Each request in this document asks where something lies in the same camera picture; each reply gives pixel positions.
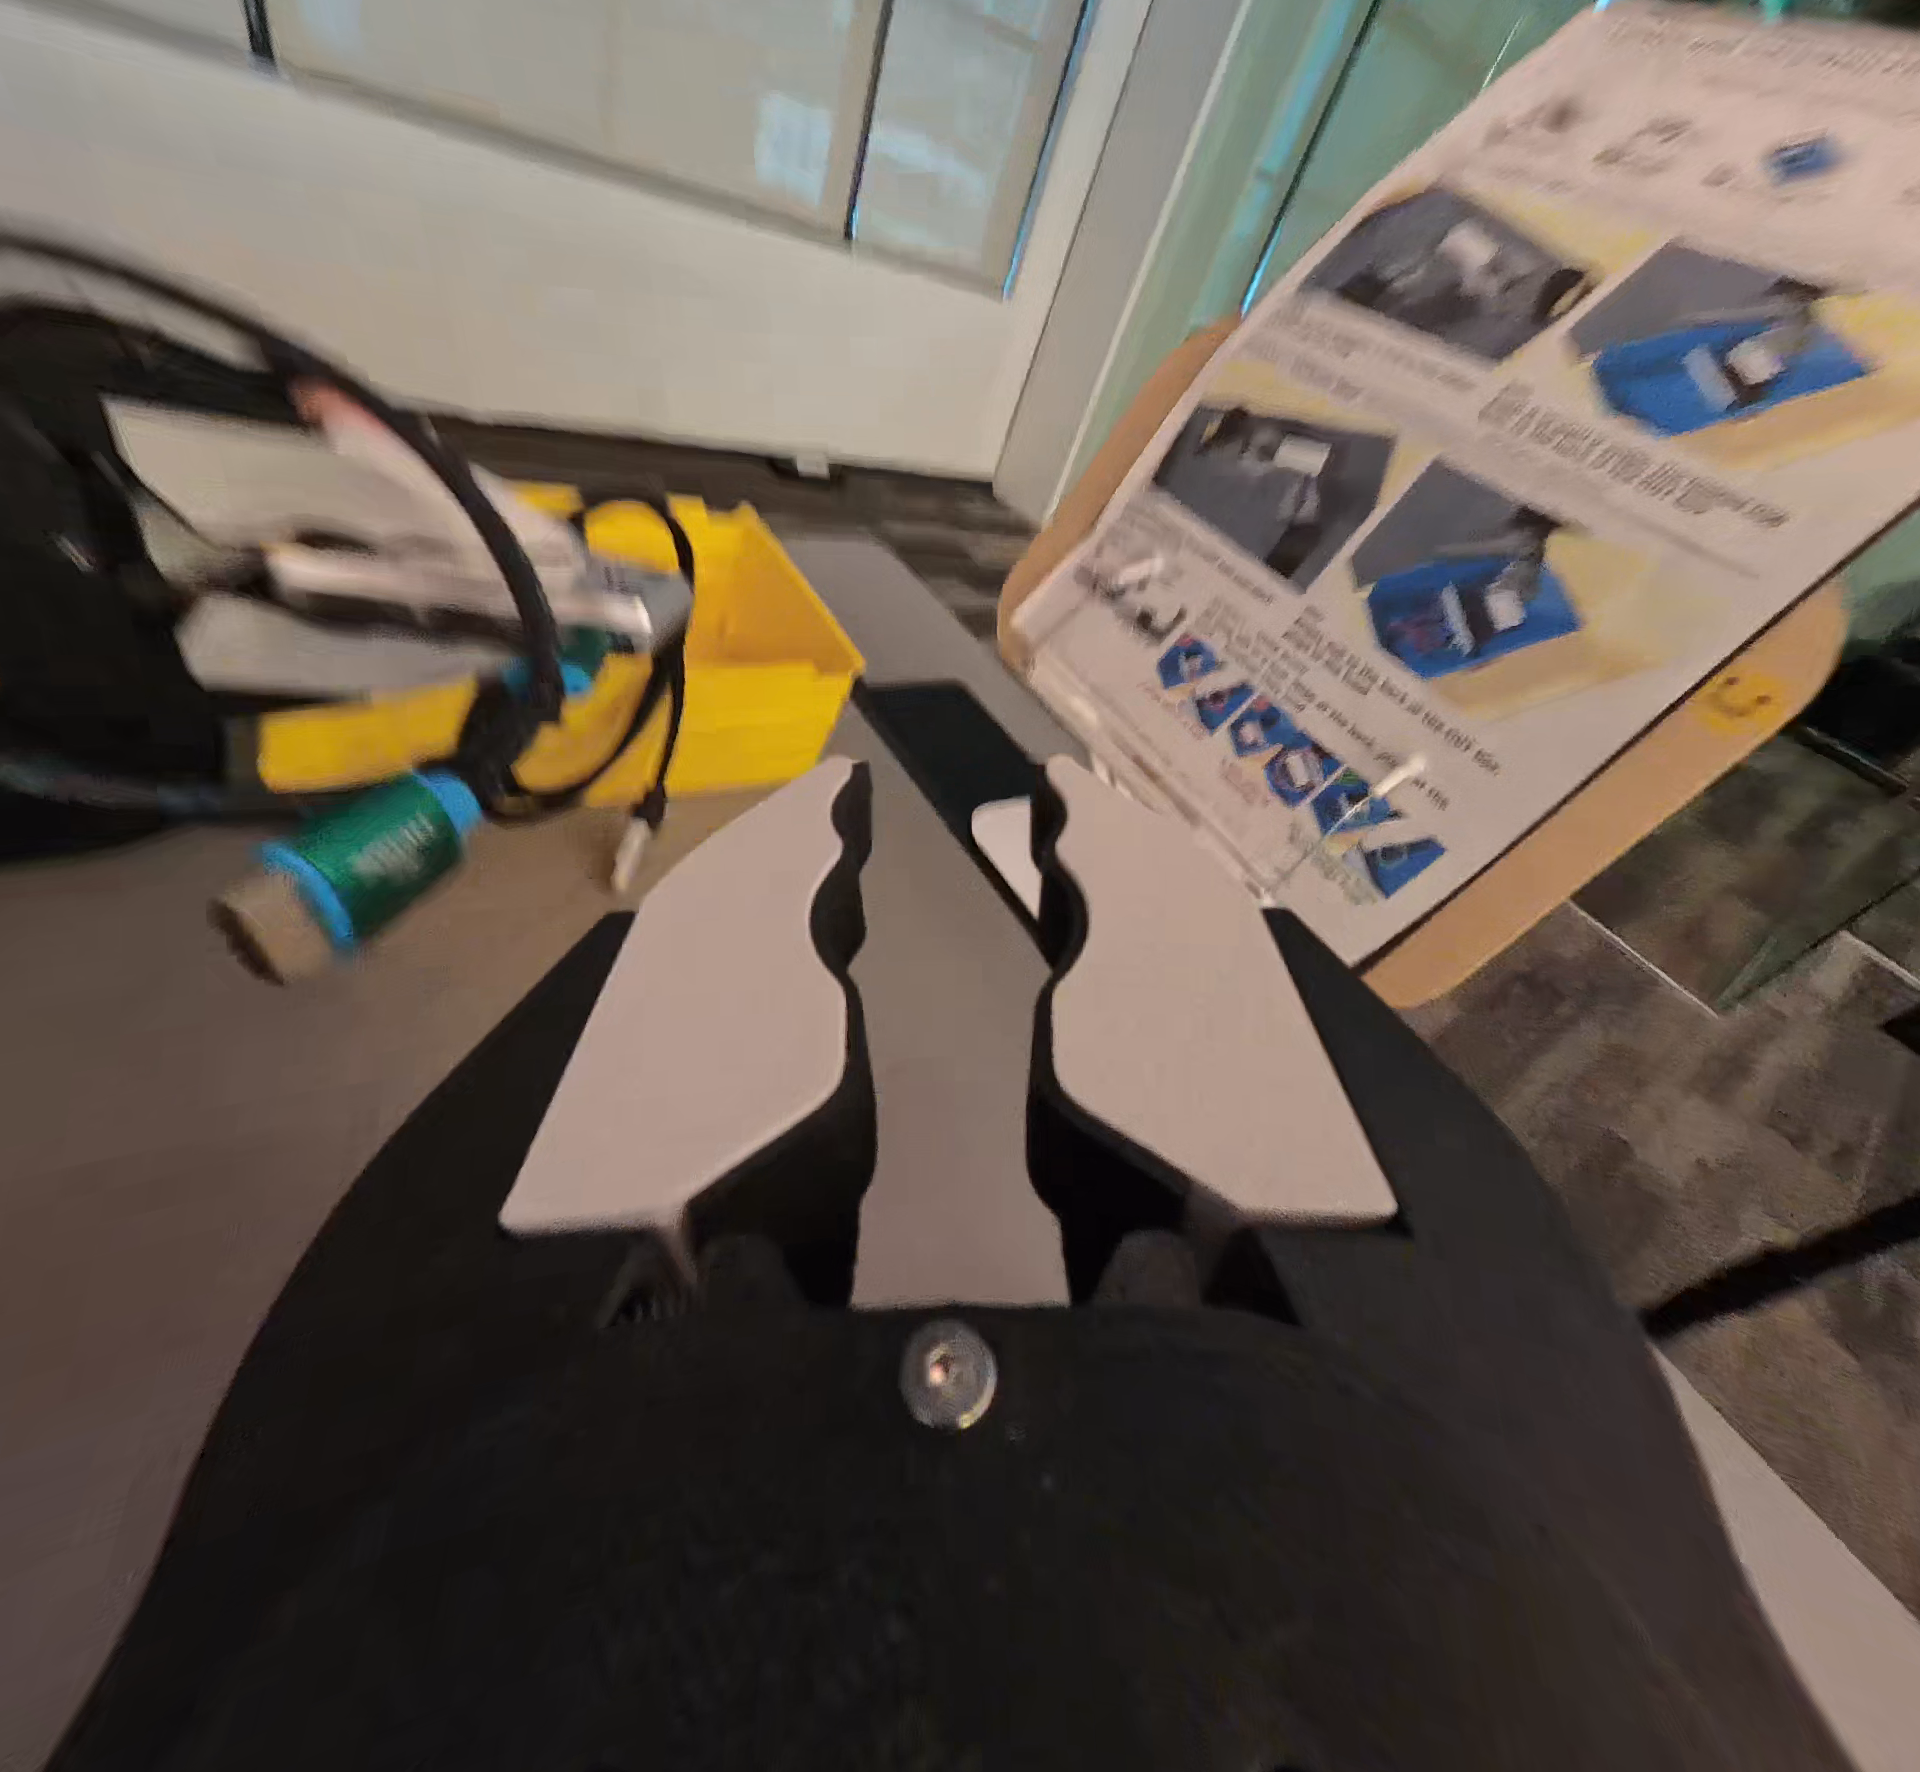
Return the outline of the black mat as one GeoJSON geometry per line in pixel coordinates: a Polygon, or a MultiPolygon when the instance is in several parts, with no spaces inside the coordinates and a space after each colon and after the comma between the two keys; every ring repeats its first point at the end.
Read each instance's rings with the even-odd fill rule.
{"type": "Polygon", "coordinates": [[[1043,765],[956,680],[853,686],[853,704],[926,807],[965,844],[1031,842],[1043,765]]]}

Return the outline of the yellow plastic bin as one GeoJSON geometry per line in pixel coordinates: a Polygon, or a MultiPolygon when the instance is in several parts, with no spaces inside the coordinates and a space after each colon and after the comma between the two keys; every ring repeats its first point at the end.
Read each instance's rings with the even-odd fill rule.
{"type": "MultiPolygon", "coordinates": [[[[750,504],[713,510],[672,497],[693,546],[695,610],[687,700],[667,789],[770,789],[810,770],[861,677],[861,656],[750,504]]],[[[665,707],[626,731],[652,675],[646,656],[609,654],[595,684],[520,755],[523,801],[583,791],[588,807],[632,807],[653,787],[665,707]]],[[[439,763],[458,745],[476,680],[459,677],[346,702],[288,707],[255,722],[255,773],[285,796],[371,787],[439,763]]]]}

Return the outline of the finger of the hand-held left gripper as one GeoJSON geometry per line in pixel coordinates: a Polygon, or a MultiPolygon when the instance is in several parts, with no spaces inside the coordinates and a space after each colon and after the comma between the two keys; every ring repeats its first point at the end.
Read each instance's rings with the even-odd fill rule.
{"type": "Polygon", "coordinates": [[[445,482],[382,427],[321,436],[138,398],[107,400],[148,558],[212,575],[236,556],[337,542],[398,559],[481,566],[481,537],[445,482]]]}
{"type": "Polygon", "coordinates": [[[322,704],[449,686],[515,665],[515,612],[439,593],[296,594],[292,604],[204,593],[175,609],[175,646],[197,686],[226,700],[322,704]]]}

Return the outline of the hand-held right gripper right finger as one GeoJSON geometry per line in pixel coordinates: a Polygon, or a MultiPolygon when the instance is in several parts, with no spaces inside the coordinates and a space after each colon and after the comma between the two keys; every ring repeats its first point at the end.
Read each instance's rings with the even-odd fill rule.
{"type": "Polygon", "coordinates": [[[1062,755],[1031,848],[1050,965],[1037,1049],[1062,1102],[1253,1223],[1390,1223],[1394,1188],[1244,879],[1062,755]]]}

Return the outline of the braided hdmi cable green plugs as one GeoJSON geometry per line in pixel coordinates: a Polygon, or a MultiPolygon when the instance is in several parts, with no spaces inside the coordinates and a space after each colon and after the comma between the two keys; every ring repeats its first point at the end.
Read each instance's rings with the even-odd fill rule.
{"type": "MultiPolygon", "coordinates": [[[[492,559],[506,575],[524,609],[533,641],[515,665],[474,678],[476,696],[447,760],[371,787],[301,796],[262,787],[253,760],[258,785],[292,809],[283,822],[226,823],[270,829],[253,873],[212,903],[212,923],[244,963],[272,984],[311,979],[371,944],[454,874],[481,828],[539,826],[583,809],[581,789],[523,801],[515,770],[541,730],[559,725],[565,704],[595,684],[609,654],[646,656],[652,668],[619,738],[621,749],[634,742],[659,704],[665,707],[655,783],[638,805],[621,807],[626,828],[615,849],[613,882],[624,888],[632,880],[667,805],[665,776],[681,730],[691,625],[652,652],[606,633],[564,636],[553,627],[530,559],[555,552],[564,533],[574,533],[598,556],[675,566],[695,584],[693,546],[669,513],[667,492],[646,490],[613,504],[619,519],[646,513],[659,528],[659,546],[619,537],[613,521],[597,519],[595,504],[581,497],[570,506],[541,506],[470,463],[429,418],[398,406],[340,360],[313,352],[244,306],[172,274],[11,221],[4,223],[6,302],[87,306],[200,346],[222,360],[270,368],[285,379],[299,424],[321,436],[342,436],[350,424],[382,427],[445,482],[481,537],[481,562],[492,559]]],[[[262,552],[236,556],[212,575],[164,578],[185,599],[217,591],[274,599],[262,586],[262,552]]]]}

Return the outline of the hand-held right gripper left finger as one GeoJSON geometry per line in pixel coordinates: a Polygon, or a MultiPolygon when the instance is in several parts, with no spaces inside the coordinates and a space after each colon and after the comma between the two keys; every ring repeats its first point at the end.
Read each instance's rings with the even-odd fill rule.
{"type": "Polygon", "coordinates": [[[501,1226],[659,1231],[743,1185],[804,1126],[871,1120],[853,965],[871,774],[829,757],[643,895],[501,1226]]]}

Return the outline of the silver port hub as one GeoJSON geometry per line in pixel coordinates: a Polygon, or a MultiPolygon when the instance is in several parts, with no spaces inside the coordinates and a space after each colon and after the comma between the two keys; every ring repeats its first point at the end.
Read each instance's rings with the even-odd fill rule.
{"type": "MultiPolygon", "coordinates": [[[[260,563],[262,586],[279,609],[322,625],[509,649],[533,641],[524,609],[492,559],[275,543],[260,563]]],[[[693,620],[695,586],[675,566],[604,558],[574,533],[530,563],[564,636],[606,633],[652,652],[693,620]]]]}

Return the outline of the white stand base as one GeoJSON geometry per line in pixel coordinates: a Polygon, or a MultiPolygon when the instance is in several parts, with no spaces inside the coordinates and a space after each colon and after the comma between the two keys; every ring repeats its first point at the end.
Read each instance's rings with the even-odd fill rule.
{"type": "Polygon", "coordinates": [[[1033,811],[1029,794],[976,807],[967,837],[988,877],[1021,921],[1034,929],[1043,907],[1043,874],[1033,856],[1033,811]]]}

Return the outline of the printed instruction sheet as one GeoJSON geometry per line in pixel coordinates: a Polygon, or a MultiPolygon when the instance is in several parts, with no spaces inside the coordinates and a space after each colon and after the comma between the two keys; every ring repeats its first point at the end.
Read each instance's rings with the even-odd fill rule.
{"type": "Polygon", "coordinates": [[[1916,510],[1915,32],[1622,2],[1383,176],[1013,615],[1350,963],[1916,510]]]}

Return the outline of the instruction sheet on stand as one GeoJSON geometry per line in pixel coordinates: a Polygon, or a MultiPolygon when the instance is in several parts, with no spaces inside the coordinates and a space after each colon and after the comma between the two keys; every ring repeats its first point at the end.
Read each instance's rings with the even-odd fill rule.
{"type": "MultiPolygon", "coordinates": [[[[1162,360],[1003,586],[998,656],[1088,752],[1098,749],[1093,707],[1071,702],[1065,682],[1037,677],[1038,652],[1019,629],[1016,615],[1094,529],[1215,349],[1235,331],[1232,316],[1218,318],[1162,360]]],[[[1717,670],[1748,665],[1776,682],[1778,704],[1765,736],[1712,730],[1692,704],[1695,690],[1443,911],[1359,969],[1364,983],[1397,1011],[1453,992],[1785,730],[1832,677],[1846,627],[1844,584],[1834,577],[1717,670]]]]}

